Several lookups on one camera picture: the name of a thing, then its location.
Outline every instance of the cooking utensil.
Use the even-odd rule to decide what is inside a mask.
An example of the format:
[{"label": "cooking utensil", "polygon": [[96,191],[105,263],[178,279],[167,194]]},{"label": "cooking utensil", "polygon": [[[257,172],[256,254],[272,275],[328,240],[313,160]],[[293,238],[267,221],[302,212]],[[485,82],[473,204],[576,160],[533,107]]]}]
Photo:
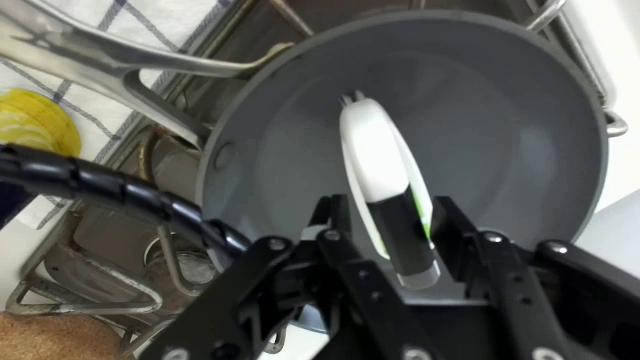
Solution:
[{"label": "cooking utensil", "polygon": [[[237,65],[137,51],[34,0],[2,2],[0,14],[0,54],[97,87],[192,143],[206,138],[201,123],[167,123],[180,115],[140,87],[136,71],[248,76],[273,57]],[[251,235],[297,238],[318,197],[348,194],[338,97],[350,89],[390,109],[435,196],[451,196],[475,224],[522,247],[574,238],[591,214],[608,142],[585,80],[523,28],[461,12],[364,17],[273,57],[208,138],[204,214]],[[361,224],[353,240],[376,255]]]},{"label": "cooking utensil", "polygon": [[140,71],[170,70],[240,77],[254,73],[290,46],[278,44],[266,56],[245,63],[192,57],[127,44],[64,16],[42,0],[2,0],[0,41],[0,56],[109,95],[193,146],[201,146],[210,130],[145,87]]}]

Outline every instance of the screw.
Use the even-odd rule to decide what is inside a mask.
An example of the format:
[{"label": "screw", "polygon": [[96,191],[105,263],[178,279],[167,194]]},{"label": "screw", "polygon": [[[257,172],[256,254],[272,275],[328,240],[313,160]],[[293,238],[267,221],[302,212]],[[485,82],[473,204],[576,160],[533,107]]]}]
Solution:
[{"label": "screw", "polygon": [[556,254],[565,254],[568,251],[568,247],[563,243],[557,243],[557,242],[551,242],[549,247]]},{"label": "screw", "polygon": [[381,291],[372,291],[374,302],[379,302],[379,297],[381,297]]},{"label": "screw", "polygon": [[494,231],[485,234],[484,238],[485,238],[487,242],[494,242],[494,243],[499,243],[499,242],[502,242],[502,235],[499,235],[499,234],[494,234]]},{"label": "screw", "polygon": [[535,348],[533,350],[533,360],[563,360],[557,352],[549,348]]},{"label": "screw", "polygon": [[324,238],[326,238],[326,240],[331,240],[331,242],[338,242],[338,240],[339,240],[339,231],[335,231],[335,229],[326,229],[326,231],[324,231]]},{"label": "screw", "polygon": [[188,99],[183,94],[175,97],[175,107],[180,107],[181,111],[188,107]]},{"label": "screw", "polygon": [[279,238],[272,238],[267,247],[273,251],[281,251],[286,247],[286,243]]},{"label": "screw", "polygon": [[425,354],[422,348],[408,348],[401,360],[432,360],[432,356]]},{"label": "screw", "polygon": [[188,360],[185,348],[173,348],[162,356],[162,360]]}]

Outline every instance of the black cable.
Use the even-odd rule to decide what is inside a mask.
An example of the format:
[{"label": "black cable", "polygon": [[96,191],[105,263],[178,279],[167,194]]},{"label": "black cable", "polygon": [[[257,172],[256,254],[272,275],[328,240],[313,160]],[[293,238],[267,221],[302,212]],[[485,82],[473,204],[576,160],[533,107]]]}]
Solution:
[{"label": "black cable", "polygon": [[145,219],[170,224],[185,238],[197,238],[206,247],[220,249],[230,258],[237,258],[249,243],[240,231],[228,235],[232,227],[220,219],[204,221],[200,208],[192,201],[78,158],[3,143],[0,146],[0,182],[17,183],[38,194],[118,206]]}]

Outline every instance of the green accent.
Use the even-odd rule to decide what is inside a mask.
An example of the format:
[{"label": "green accent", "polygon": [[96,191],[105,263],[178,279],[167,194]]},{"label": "green accent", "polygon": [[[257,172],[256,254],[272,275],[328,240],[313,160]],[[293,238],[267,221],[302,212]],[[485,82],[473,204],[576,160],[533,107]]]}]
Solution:
[{"label": "green accent", "polygon": [[416,196],[416,191],[414,191],[414,185],[410,185],[410,188],[411,188],[411,197],[414,197],[414,204],[416,204],[416,209],[418,209],[418,215],[419,215],[422,229],[424,229],[425,238],[430,240],[430,238],[432,238],[432,227],[422,221],[422,218],[424,218],[424,208],[422,208],[422,204],[419,204],[419,200],[418,200],[418,196]]}]

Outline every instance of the white plastic part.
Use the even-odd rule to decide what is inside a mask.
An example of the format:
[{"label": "white plastic part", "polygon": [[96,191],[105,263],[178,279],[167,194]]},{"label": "white plastic part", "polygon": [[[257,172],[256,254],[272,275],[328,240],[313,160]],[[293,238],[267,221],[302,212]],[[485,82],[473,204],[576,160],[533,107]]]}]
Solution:
[{"label": "white plastic part", "polygon": [[410,179],[395,130],[378,102],[364,97],[345,104],[339,113],[339,136],[368,204],[406,191]]},{"label": "white plastic part", "polygon": [[386,246],[366,204],[404,194],[410,185],[425,235],[433,206],[422,172],[390,113],[372,97],[348,102],[339,115],[341,153],[348,183],[376,251]]}]

